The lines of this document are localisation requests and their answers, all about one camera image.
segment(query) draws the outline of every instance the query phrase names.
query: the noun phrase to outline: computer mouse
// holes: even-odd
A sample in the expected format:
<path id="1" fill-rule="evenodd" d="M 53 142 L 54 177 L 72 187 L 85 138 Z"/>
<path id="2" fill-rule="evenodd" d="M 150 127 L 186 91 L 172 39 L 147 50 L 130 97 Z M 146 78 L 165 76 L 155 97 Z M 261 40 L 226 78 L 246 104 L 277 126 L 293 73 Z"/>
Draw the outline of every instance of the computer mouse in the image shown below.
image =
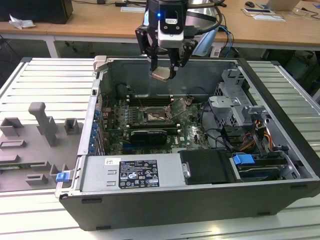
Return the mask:
<path id="1" fill-rule="evenodd" d="M 254 8 L 255 7 L 255 4 L 252 1 L 246 1 L 245 5 L 250 7 L 250 8 Z"/>

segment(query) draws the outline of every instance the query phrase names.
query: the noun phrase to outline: power supply label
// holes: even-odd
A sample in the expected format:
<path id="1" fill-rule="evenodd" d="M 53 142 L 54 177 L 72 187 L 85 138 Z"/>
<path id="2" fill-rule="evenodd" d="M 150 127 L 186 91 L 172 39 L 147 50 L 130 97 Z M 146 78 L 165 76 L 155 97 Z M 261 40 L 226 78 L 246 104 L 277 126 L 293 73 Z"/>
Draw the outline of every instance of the power supply label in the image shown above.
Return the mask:
<path id="1" fill-rule="evenodd" d="M 119 188 L 159 187 L 157 160 L 121 161 L 119 164 Z"/>

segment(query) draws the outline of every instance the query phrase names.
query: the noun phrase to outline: paper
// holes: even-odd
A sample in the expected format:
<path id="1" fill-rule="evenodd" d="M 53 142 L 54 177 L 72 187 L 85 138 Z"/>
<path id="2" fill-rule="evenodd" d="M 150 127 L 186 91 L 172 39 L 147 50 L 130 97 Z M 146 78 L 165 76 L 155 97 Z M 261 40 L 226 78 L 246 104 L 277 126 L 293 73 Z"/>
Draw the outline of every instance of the paper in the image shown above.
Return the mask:
<path id="1" fill-rule="evenodd" d="M 22 30 L 22 28 L 33 28 L 36 26 L 34 22 L 31 20 L 20 20 L 11 16 L 11 14 L 10 14 L 10 19 L 11 20 L 9 21 L 9 23 L 20 30 Z"/>
<path id="2" fill-rule="evenodd" d="M 256 15 L 252 16 L 255 20 L 268 20 L 268 21 L 280 21 L 285 22 L 281 16 L 270 16 L 270 15 Z"/>
<path id="3" fill-rule="evenodd" d="M 130 12 L 130 13 L 145 13 L 144 7 L 132 7 L 132 6 L 123 6 L 121 7 L 121 12 Z"/>

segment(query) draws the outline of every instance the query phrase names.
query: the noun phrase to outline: black cable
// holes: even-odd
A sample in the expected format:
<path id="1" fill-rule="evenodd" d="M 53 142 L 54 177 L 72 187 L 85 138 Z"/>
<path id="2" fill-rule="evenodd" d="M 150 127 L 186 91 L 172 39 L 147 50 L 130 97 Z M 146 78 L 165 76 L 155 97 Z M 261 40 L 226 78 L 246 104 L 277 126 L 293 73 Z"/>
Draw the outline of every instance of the black cable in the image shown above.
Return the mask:
<path id="1" fill-rule="evenodd" d="M 102 6 L 110 6 L 116 4 L 115 2 L 111 3 L 105 3 L 105 4 L 98 4 L 94 2 L 89 2 L 89 1 L 78 1 L 78 0 L 72 0 L 72 2 L 78 3 L 78 4 L 93 4 L 93 5 L 102 5 Z"/>
<path id="2" fill-rule="evenodd" d="M 220 26 L 220 24 L 222 23 L 222 19 L 223 19 L 222 13 L 221 13 L 221 11 L 219 10 L 218 7 L 215 6 L 214 9 L 216 10 L 216 13 L 219 16 L 219 21 L 217 23 L 215 23 L 214 25 L 212 25 L 212 26 L 209 26 L 209 27 L 204 28 L 204 29 L 199 29 L 195 35 L 202 35 L 202 34 L 211 32 L 212 30 L 214 30 L 214 29 L 216 29 L 217 27 Z"/>
<path id="3" fill-rule="evenodd" d="M 190 96 L 191 90 L 193 89 L 201 89 L 207 96 L 210 96 L 210 94 L 201 86 L 194 86 L 189 88 L 189 91 L 185 94 L 187 97 Z"/>
<path id="4" fill-rule="evenodd" d="M 16 51 L 11 47 L 11 45 L 7 42 L 7 40 L 5 40 L 3 36 L 1 36 L 1 34 L 0 34 L 0 37 L 1 37 L 1 38 L 3 39 L 3 41 L 9 46 L 9 48 L 12 50 L 12 52 L 13 52 L 19 59 L 21 59 L 20 56 L 18 55 L 18 53 L 16 53 Z"/>
<path id="5" fill-rule="evenodd" d="M 226 17 L 224 14 L 221 14 L 223 16 L 223 19 L 224 19 L 224 25 L 225 25 L 225 29 L 228 31 L 228 27 L 227 27 L 227 20 L 226 20 Z M 226 46 L 228 45 L 228 42 L 229 42 L 229 34 L 228 32 L 225 31 L 225 34 L 226 34 L 226 42 L 225 42 L 225 45 L 223 46 L 223 48 L 221 48 L 220 52 L 222 52 Z"/>
<path id="6" fill-rule="evenodd" d="M 141 4 L 139 4 L 139 3 L 136 3 L 136 2 L 132 2 L 132 1 L 129 1 L 129 0 L 126 0 L 125 1 L 127 4 L 131 4 L 131 5 L 136 5 L 136 6 L 138 6 L 138 7 L 146 7 L 146 5 L 141 5 L 141 4 L 143 4 L 143 3 L 141 3 Z"/>
<path id="7" fill-rule="evenodd" d="M 298 9 L 300 9 L 300 10 L 302 10 L 302 11 L 307 11 L 307 12 L 309 12 L 309 13 L 313 13 L 312 15 L 310 15 L 310 17 L 312 17 L 312 18 L 314 18 L 314 19 L 320 20 L 320 17 L 315 17 L 315 16 L 318 16 L 319 13 L 317 13 L 317 12 L 315 12 L 315 11 L 310 11 L 310 10 L 304 8 L 304 7 L 298 8 Z"/>
<path id="8" fill-rule="evenodd" d="M 205 130 L 205 128 L 204 128 L 204 125 L 203 125 L 203 117 L 204 117 L 204 112 L 205 112 L 205 109 L 206 109 L 207 105 L 210 106 L 210 104 L 209 104 L 208 101 L 207 101 L 207 102 L 205 103 L 205 105 L 203 106 L 203 109 L 202 109 L 202 112 L 201 112 L 201 119 L 200 119 L 201 127 L 202 127 L 203 131 L 208 135 L 209 138 L 217 141 L 218 143 L 221 143 L 221 144 L 224 145 L 226 148 L 228 148 L 227 145 L 226 145 L 223 141 L 218 140 L 217 137 L 211 136 L 211 135 L 208 133 L 208 131 L 210 131 L 210 130 L 216 130 L 216 131 L 217 131 L 218 128 L 209 128 L 209 129 L 207 129 L 207 130 Z"/>
<path id="9" fill-rule="evenodd" d="M 207 9 L 207 8 L 213 8 L 215 6 L 219 6 L 222 4 L 225 0 L 220 0 L 219 2 L 210 1 L 209 3 L 202 3 L 202 4 L 189 4 L 188 9 Z"/>
<path id="10" fill-rule="evenodd" d="M 101 94 L 108 95 L 105 91 L 101 91 L 101 92 L 98 94 L 98 96 L 96 96 L 96 98 L 98 99 Z"/>
<path id="11" fill-rule="evenodd" d="M 228 51 L 226 52 L 225 57 L 228 56 L 228 54 L 229 54 L 229 52 L 231 51 L 232 47 L 234 46 L 234 42 L 235 42 L 235 36 L 234 36 L 234 34 L 233 34 L 232 32 L 230 32 L 230 31 L 228 31 L 228 32 L 229 32 L 229 34 L 231 34 L 231 36 L 232 36 L 232 39 L 231 39 L 232 41 L 231 41 L 230 50 L 228 50 Z"/>

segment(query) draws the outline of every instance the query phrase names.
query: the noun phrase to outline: wooden desk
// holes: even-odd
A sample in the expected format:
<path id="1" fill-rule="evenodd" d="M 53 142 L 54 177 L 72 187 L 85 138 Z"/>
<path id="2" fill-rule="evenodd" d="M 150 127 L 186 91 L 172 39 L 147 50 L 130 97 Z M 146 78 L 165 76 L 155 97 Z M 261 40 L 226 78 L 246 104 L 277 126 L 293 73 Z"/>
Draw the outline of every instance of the wooden desk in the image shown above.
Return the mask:
<path id="1" fill-rule="evenodd" d="M 241 10 L 247 8 L 245 2 L 246 0 L 226 0 L 227 7 L 220 8 L 236 44 L 320 47 L 320 20 L 311 17 L 306 19 L 287 11 L 275 11 L 277 15 L 283 15 L 285 21 L 255 20 Z M 302 7 L 319 13 L 317 17 L 320 18 L 320 9 L 315 8 L 311 2 L 301 1 L 297 8 Z M 217 36 L 217 41 L 221 39 L 221 34 Z"/>
<path id="2" fill-rule="evenodd" d="M 245 2 L 226 0 L 227 7 L 220 7 L 228 29 L 234 35 L 235 47 L 320 51 L 320 20 L 306 19 L 284 11 L 277 12 L 284 16 L 284 22 L 255 20 L 242 12 Z M 73 14 L 67 24 L 36 22 L 34 28 L 19 30 L 7 22 L 0 22 L 0 34 L 12 39 L 44 40 L 54 58 L 59 56 L 55 41 L 137 42 L 135 29 L 142 23 L 143 13 L 121 12 L 120 7 L 113 5 L 76 2 L 72 5 Z M 320 9 L 315 8 L 311 2 L 300 2 L 298 7 L 320 13 Z M 218 32 L 215 44 L 222 45 L 225 41 L 226 34 Z"/>
<path id="3" fill-rule="evenodd" d="M 67 24 L 52 24 L 49 35 L 108 38 L 136 38 L 135 30 L 144 18 L 140 12 L 121 12 L 114 5 L 72 2 L 73 14 Z"/>

